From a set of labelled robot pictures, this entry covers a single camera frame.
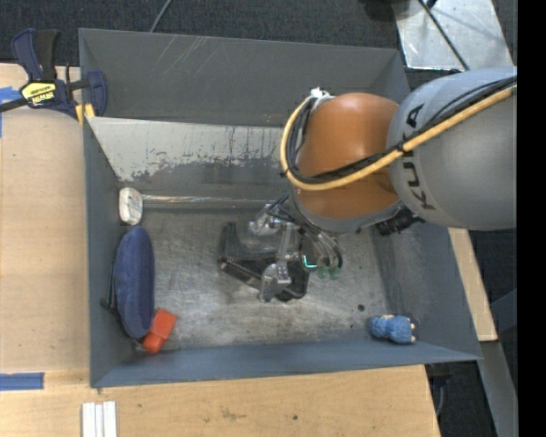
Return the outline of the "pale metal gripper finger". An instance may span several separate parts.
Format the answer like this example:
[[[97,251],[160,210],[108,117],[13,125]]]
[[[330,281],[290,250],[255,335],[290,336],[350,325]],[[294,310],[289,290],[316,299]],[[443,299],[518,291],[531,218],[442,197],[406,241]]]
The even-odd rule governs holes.
[[[286,263],[268,265],[260,278],[258,300],[271,302],[291,284],[291,277]]]

